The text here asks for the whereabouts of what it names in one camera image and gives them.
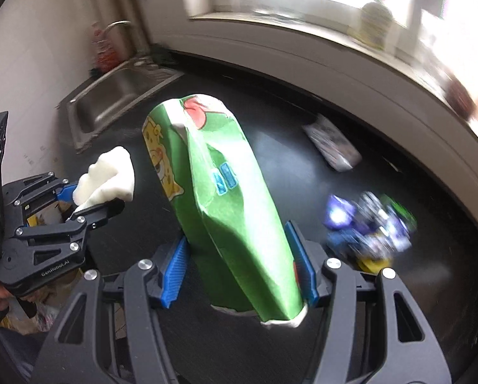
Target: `sink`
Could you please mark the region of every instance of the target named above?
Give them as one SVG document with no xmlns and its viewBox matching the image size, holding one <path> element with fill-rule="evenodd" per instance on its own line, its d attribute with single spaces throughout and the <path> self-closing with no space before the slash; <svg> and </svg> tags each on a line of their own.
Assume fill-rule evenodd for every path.
<svg viewBox="0 0 478 384">
<path fill-rule="evenodd" d="M 122 63 L 68 103 L 68 121 L 76 150 L 88 147 L 119 116 L 183 75 L 156 65 L 137 64 L 134 60 Z"/>
</svg>

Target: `white cloth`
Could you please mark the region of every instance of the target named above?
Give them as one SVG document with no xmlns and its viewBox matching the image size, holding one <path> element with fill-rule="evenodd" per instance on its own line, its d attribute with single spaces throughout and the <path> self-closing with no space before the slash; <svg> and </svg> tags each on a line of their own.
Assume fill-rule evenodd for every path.
<svg viewBox="0 0 478 384">
<path fill-rule="evenodd" d="M 98 205 L 114 198 L 132 201 L 134 194 L 134 168 L 130 154 L 118 146 L 102 153 L 96 163 L 90 165 L 88 173 L 79 178 L 72 199 L 76 212 Z"/>
</svg>

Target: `faucet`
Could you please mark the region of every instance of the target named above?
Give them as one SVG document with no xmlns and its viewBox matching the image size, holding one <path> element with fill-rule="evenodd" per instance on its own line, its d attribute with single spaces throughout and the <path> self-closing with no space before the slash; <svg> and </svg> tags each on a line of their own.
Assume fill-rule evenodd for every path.
<svg viewBox="0 0 478 384">
<path fill-rule="evenodd" d="M 119 25 L 124 25 L 132 28 L 135 31 L 135 46 L 137 50 L 137 54 L 140 57 L 143 56 L 148 56 L 150 54 L 150 46 L 148 45 L 148 42 L 146 41 L 145 37 L 141 34 L 141 31 L 136 27 L 132 22 L 128 20 L 120 20 L 120 21 L 115 21 L 114 23 L 109 24 L 104 31 L 102 32 L 102 38 L 105 39 L 107 33 L 114 28 L 115 26 Z"/>
</svg>

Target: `white wall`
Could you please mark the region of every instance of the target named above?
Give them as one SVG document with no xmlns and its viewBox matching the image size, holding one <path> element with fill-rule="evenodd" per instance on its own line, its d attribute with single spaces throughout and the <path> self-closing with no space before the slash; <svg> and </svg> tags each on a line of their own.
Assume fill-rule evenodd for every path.
<svg viewBox="0 0 478 384">
<path fill-rule="evenodd" d="M 88 77 L 89 0 L 6 0 L 0 8 L 0 111 L 8 110 L 3 183 L 63 169 L 58 103 Z"/>
<path fill-rule="evenodd" d="M 190 20 L 183 0 L 140 0 L 150 39 L 260 71 L 377 128 L 447 185 L 478 222 L 478 139 L 441 101 L 349 47 L 284 27 Z"/>
</svg>

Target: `plastic bag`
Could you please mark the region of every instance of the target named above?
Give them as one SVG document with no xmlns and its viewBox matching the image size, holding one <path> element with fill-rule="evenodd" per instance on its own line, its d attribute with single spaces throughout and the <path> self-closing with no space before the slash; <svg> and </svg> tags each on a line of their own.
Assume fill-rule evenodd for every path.
<svg viewBox="0 0 478 384">
<path fill-rule="evenodd" d="M 232 113 L 207 95 L 168 100 L 150 112 L 143 136 L 211 304 L 296 326 L 305 307 L 294 258 Z"/>
<path fill-rule="evenodd" d="M 351 142 L 325 116 L 319 114 L 313 124 L 304 125 L 303 129 L 337 172 L 352 169 L 362 159 Z"/>
</svg>

